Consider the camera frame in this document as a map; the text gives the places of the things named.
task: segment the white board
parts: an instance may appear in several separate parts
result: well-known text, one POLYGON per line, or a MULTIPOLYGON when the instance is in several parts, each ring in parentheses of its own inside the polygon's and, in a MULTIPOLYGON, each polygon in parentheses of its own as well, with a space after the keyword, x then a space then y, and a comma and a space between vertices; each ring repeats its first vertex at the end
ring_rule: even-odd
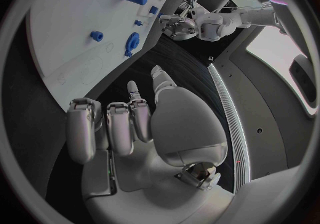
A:
POLYGON ((128 59, 125 43, 133 32, 140 51, 166 0, 138 5, 126 0, 36 0, 27 18, 28 41, 42 79, 66 111, 74 98, 85 96, 99 81, 128 59), (143 22, 136 26, 135 20, 143 22), (94 41, 92 31, 103 33, 94 41))

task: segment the blue gear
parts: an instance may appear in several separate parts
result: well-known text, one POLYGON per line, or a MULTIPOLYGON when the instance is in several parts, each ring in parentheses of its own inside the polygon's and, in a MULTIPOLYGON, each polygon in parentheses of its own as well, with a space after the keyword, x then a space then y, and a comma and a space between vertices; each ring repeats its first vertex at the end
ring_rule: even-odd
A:
POLYGON ((128 38, 126 44, 125 44, 126 51, 125 51, 124 55, 127 56, 127 57, 131 57, 132 56, 132 52, 131 51, 138 47, 139 42, 140 42, 139 34, 137 32, 133 32, 129 36, 129 38, 128 38))

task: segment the led light strip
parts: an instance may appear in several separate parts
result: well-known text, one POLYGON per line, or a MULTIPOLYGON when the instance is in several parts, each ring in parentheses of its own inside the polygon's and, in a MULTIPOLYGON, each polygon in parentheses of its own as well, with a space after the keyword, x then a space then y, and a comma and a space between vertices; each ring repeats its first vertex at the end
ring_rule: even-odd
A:
POLYGON ((209 73, 217 88, 226 114, 234 157, 234 193, 251 180, 250 160, 241 121, 232 98, 213 64, 208 66, 209 73))

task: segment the black floor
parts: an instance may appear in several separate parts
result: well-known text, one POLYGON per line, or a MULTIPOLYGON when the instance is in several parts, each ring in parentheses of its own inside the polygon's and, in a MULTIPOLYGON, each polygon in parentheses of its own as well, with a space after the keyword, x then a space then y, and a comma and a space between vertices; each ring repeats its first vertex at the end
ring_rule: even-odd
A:
MULTIPOLYGON (((216 57, 223 50, 221 47, 219 51, 214 52, 216 57)), ((210 62, 205 60, 200 51, 194 52, 191 47, 189 50, 192 55, 176 42, 166 36, 162 36, 157 45, 123 72, 98 100, 103 107, 106 107, 111 102, 128 102, 126 86, 130 80, 134 80, 141 96, 148 101, 150 110, 153 113, 156 106, 152 87, 153 80, 150 72, 152 67, 160 65, 178 86, 184 87, 202 98, 220 120, 227 134, 229 149, 226 160, 217 168, 217 171, 221 173, 221 179, 218 184, 225 190, 233 192, 234 165, 231 140, 221 101, 207 70, 207 65, 210 62)), ((66 146, 64 146, 52 170, 46 200, 58 212, 75 224, 90 224, 93 222, 81 197, 81 174, 82 166, 71 161, 66 146)))

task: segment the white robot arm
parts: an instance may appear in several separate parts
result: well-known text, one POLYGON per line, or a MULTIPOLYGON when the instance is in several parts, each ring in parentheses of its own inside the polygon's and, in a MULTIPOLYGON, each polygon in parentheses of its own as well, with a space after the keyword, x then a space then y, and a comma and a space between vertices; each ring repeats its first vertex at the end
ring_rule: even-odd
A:
POLYGON ((191 14, 192 19, 180 18, 176 15, 160 16, 161 20, 168 22, 164 33, 176 41, 197 36, 201 40, 214 42, 232 34, 236 28, 258 25, 274 26, 279 28, 282 34, 285 34, 285 30, 273 9, 237 9, 232 13, 210 13, 203 7, 197 7, 191 9, 191 14))

